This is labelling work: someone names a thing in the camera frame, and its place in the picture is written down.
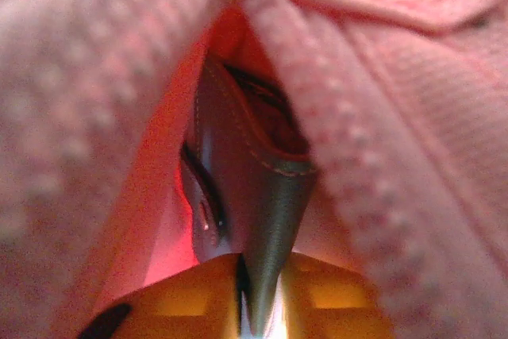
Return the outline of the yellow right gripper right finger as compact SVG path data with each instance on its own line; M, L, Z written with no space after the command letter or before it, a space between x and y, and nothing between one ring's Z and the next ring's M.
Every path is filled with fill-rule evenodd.
M359 273L292 253L282 270L289 338L392 338L374 288Z

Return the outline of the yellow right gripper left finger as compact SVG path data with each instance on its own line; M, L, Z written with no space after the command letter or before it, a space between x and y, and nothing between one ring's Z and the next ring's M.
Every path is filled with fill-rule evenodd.
M80 338L238 338L240 256L227 254L112 302Z

